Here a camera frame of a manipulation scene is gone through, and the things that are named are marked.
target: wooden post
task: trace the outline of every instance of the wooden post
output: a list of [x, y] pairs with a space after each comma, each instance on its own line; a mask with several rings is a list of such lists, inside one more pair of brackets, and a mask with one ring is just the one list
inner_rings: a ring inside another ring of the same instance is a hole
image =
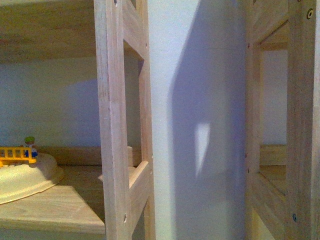
[[246, 1], [246, 193], [245, 193], [245, 229], [246, 240], [255, 239], [255, 223], [257, 221], [252, 203], [253, 176], [259, 172], [261, 142], [261, 78], [260, 78], [260, 46], [253, 38], [253, 1]]
[[106, 239], [129, 240], [122, 0], [94, 0]]
[[152, 119], [151, 119], [151, 82], [149, 57], [149, 21], [147, 0], [136, 0], [136, 10], [142, 19], [145, 47], [145, 57], [139, 63], [139, 95], [141, 121], [141, 153], [142, 161], [149, 162], [150, 166], [150, 195], [144, 208], [145, 239], [156, 239], [155, 223], [155, 194], [154, 194], [154, 162], [152, 146]]
[[286, 239], [320, 239], [318, 0], [289, 1]]

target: blue toy figure body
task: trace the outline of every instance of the blue toy figure body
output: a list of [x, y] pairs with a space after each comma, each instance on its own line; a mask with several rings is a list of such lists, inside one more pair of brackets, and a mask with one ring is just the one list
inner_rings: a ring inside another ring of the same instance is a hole
[[[32, 151], [31, 151], [31, 156], [33, 158], [35, 158], [36, 156], [38, 156], [38, 151], [36, 149], [36, 145], [35, 145], [35, 138], [33, 136], [27, 136], [25, 139], [24, 139], [24, 142], [25, 142], [25, 146], [28, 147], [28, 148], [31, 148]], [[29, 151], [25, 151], [25, 156], [26, 157], [29, 157]]]

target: wood grain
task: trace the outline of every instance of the wood grain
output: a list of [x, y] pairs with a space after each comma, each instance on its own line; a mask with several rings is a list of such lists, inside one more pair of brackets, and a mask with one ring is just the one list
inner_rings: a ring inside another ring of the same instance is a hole
[[62, 166], [64, 179], [52, 188], [0, 205], [0, 228], [105, 234], [99, 166]]
[[317, 0], [289, 1], [287, 239], [320, 239], [319, 7]]
[[253, 42], [260, 43], [288, 20], [288, 0], [257, 0], [252, 16]]
[[[59, 165], [101, 166], [99, 146], [40, 146], [38, 151], [53, 156]], [[128, 166], [137, 167], [141, 163], [141, 148], [127, 147]]]
[[140, 60], [146, 58], [146, 35], [143, 22], [130, 0], [123, 0], [123, 39], [137, 52]]
[[246, 94], [245, 94], [245, 239], [253, 240], [255, 237], [255, 216], [252, 199], [252, 176], [259, 172], [259, 130], [260, 130], [260, 57], [254, 50], [256, 44], [253, 40], [253, 2], [246, 0]]
[[252, 204], [275, 240], [285, 238], [286, 198], [264, 176], [252, 177]]
[[145, 39], [144, 61], [139, 63], [139, 92], [140, 92], [140, 122], [141, 122], [141, 153], [142, 161], [149, 162], [150, 194], [144, 208], [144, 232], [146, 240], [156, 239], [155, 193], [154, 193], [154, 159], [152, 144], [152, 109], [151, 109], [151, 81], [149, 56], [149, 18], [148, 1], [136, 0], [136, 11], [142, 19]]
[[131, 238], [122, 4], [94, 1], [105, 228], [112, 240]]
[[286, 50], [289, 41], [289, 22], [286, 21], [271, 35], [261, 42], [262, 51]]
[[0, 63], [96, 55], [92, 0], [5, 2], [0, 1]]
[[281, 144], [260, 146], [260, 166], [285, 166], [287, 146]]
[[264, 176], [284, 196], [287, 192], [286, 166], [260, 166], [260, 174]]
[[143, 161], [130, 176], [131, 234], [136, 228], [150, 195], [150, 178], [150, 166], [147, 161]]

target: metal screw head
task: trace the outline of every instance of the metal screw head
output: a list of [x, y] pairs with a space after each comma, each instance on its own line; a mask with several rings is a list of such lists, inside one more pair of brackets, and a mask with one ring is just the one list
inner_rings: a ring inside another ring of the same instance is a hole
[[296, 223], [297, 222], [297, 215], [294, 213], [294, 214], [292, 214], [292, 219], [293, 219], [293, 221]]
[[314, 14], [314, 10], [312, 8], [309, 9], [308, 13], [306, 14], [306, 19], [310, 19]]

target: cream plastic base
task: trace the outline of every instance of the cream plastic base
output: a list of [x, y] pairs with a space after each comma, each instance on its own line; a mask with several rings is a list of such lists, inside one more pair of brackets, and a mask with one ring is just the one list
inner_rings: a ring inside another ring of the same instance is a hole
[[63, 178], [63, 170], [53, 156], [39, 153], [36, 160], [34, 164], [0, 168], [0, 204], [43, 192]]

